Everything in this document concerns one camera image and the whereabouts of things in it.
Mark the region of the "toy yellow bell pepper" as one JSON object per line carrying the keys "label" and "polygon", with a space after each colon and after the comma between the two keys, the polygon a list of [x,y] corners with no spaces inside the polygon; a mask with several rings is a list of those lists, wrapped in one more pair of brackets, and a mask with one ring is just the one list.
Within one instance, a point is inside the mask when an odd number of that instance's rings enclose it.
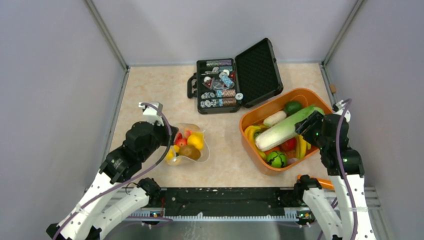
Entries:
{"label": "toy yellow bell pepper", "polygon": [[168,151],[168,153],[165,157],[165,161],[168,165],[176,166],[176,165],[180,164],[181,158],[179,157],[179,150],[180,150],[180,147],[177,146],[177,145],[173,145],[169,149],[169,151]]}

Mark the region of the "clear zip top bag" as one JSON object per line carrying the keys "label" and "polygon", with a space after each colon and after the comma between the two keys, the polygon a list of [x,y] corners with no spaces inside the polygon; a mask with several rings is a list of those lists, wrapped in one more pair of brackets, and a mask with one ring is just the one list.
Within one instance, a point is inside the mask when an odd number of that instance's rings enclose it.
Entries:
{"label": "clear zip top bag", "polygon": [[170,166],[204,163],[210,157],[205,130],[193,123],[179,123],[172,145],[165,157]]}

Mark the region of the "toy green white cabbage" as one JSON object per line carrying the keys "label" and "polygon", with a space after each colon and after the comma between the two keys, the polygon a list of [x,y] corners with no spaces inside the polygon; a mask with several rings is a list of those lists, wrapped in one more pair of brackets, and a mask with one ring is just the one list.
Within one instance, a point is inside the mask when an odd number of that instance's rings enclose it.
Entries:
{"label": "toy green white cabbage", "polygon": [[262,132],[254,140],[256,147],[265,152],[293,138],[296,135],[296,124],[306,120],[315,111],[325,114],[320,107],[307,106]]}

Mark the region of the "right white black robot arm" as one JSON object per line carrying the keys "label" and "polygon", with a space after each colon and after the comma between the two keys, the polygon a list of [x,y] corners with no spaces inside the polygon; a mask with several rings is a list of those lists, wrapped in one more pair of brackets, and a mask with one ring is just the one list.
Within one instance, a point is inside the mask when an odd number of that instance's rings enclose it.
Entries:
{"label": "right white black robot arm", "polygon": [[319,149],[334,187],[338,209],[324,196],[315,178],[302,175],[294,185],[293,200],[307,206],[327,240],[374,240],[365,196],[365,171],[361,155],[349,146],[349,124],[343,114],[314,111],[297,123],[296,133]]}

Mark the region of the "toy brown pear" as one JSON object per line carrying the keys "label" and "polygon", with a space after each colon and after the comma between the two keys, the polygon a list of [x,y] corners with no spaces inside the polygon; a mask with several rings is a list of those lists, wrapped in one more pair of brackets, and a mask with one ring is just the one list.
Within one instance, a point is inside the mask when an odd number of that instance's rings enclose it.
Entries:
{"label": "toy brown pear", "polygon": [[182,146],[179,151],[178,154],[180,156],[185,156],[189,159],[195,160],[197,161],[200,157],[201,157],[201,152],[200,150],[198,150],[197,148],[195,148],[192,145],[184,145]]}

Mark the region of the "toy watermelon slice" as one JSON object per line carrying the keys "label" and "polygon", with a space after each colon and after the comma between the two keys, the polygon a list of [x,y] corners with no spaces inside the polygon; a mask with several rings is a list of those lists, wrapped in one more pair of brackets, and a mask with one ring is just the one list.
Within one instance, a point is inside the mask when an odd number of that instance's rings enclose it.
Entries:
{"label": "toy watermelon slice", "polygon": [[175,136],[174,142],[179,141],[180,139],[183,139],[183,134],[181,132],[178,132]]}

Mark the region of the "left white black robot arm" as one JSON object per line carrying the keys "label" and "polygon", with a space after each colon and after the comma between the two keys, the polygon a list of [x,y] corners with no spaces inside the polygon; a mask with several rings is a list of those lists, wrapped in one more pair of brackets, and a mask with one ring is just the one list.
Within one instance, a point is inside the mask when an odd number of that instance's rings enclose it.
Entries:
{"label": "left white black robot arm", "polygon": [[112,150],[81,200],[62,221],[50,224],[47,235],[53,240],[104,240],[108,233],[137,208],[160,202],[159,185],[151,178],[118,203],[106,207],[116,192],[134,181],[134,174],[161,146],[169,151],[179,129],[158,121],[139,121],[125,134],[122,145]]}

